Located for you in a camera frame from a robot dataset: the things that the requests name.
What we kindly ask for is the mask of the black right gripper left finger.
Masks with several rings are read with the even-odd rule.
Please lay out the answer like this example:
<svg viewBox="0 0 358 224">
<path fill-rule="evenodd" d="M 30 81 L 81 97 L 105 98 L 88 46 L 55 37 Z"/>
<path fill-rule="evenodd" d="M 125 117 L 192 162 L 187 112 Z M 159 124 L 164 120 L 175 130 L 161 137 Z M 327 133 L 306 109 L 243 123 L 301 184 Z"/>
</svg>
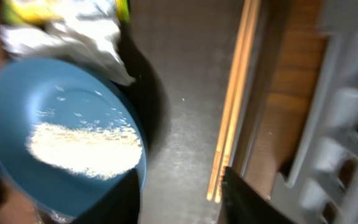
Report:
<svg viewBox="0 0 358 224">
<path fill-rule="evenodd" d="M 72 224 L 138 224 L 140 188 L 137 171 L 131 169 L 100 201 Z"/>
</svg>

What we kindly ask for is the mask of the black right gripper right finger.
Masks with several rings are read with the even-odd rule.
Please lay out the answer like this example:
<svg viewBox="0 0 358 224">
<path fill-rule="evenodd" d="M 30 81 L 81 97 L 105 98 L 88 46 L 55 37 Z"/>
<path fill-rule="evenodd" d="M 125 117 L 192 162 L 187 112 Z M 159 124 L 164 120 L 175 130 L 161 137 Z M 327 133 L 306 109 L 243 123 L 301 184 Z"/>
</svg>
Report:
<svg viewBox="0 0 358 224">
<path fill-rule="evenodd" d="M 228 224 L 293 224 L 227 167 L 221 184 Z"/>
</svg>

